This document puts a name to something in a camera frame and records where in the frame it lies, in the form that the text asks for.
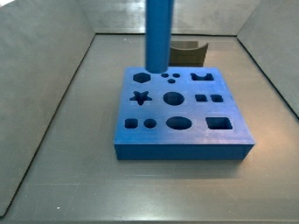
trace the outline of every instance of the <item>star-shaped hole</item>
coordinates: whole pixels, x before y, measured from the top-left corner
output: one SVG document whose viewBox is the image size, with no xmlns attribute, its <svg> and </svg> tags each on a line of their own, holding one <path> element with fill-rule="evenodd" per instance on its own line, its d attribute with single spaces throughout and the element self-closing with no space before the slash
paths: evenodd
<svg viewBox="0 0 299 224">
<path fill-rule="evenodd" d="M 137 101 L 138 104 L 142 106 L 145 105 L 146 102 L 150 102 L 153 100 L 151 97 L 149 97 L 149 91 L 139 93 L 139 92 L 134 92 L 135 96 L 130 98 L 130 101 Z"/>
</svg>

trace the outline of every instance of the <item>gray wall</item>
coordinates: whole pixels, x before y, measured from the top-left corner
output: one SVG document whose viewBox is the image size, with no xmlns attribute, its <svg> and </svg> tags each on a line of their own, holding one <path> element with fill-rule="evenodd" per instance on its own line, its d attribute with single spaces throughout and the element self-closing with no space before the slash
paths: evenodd
<svg viewBox="0 0 299 224">
<path fill-rule="evenodd" d="M 261 0 L 177 0 L 173 33 L 238 35 Z M 98 33 L 146 32 L 146 0 L 79 0 Z"/>
<path fill-rule="evenodd" d="M 75 0 L 0 8 L 0 216 L 94 36 Z"/>
<path fill-rule="evenodd" d="M 298 11 L 298 0 L 263 0 L 238 38 L 299 116 Z"/>
</svg>

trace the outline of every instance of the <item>blue shape sorter block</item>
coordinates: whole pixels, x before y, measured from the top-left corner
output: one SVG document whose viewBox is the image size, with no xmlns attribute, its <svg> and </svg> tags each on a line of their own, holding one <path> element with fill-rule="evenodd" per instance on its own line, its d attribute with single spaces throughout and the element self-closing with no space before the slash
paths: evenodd
<svg viewBox="0 0 299 224">
<path fill-rule="evenodd" d="M 117 121 L 118 159 L 243 159 L 255 145 L 221 71 L 126 70 Z"/>
</svg>

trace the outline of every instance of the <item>blue cylinder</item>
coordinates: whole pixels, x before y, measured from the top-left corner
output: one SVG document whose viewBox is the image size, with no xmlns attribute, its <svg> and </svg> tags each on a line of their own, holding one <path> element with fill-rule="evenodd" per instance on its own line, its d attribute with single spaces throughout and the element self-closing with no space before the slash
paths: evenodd
<svg viewBox="0 0 299 224">
<path fill-rule="evenodd" d="M 170 63 L 174 0 L 146 0 L 146 70 L 166 72 Z"/>
</svg>

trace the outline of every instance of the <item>hexagon hole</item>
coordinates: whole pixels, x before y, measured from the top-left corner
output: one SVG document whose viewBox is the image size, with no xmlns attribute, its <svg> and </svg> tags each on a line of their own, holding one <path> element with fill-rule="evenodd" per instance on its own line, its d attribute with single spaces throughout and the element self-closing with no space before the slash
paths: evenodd
<svg viewBox="0 0 299 224">
<path fill-rule="evenodd" d="M 134 75 L 134 81 L 139 83 L 146 83 L 151 80 L 151 75 L 149 73 L 137 73 Z"/>
</svg>

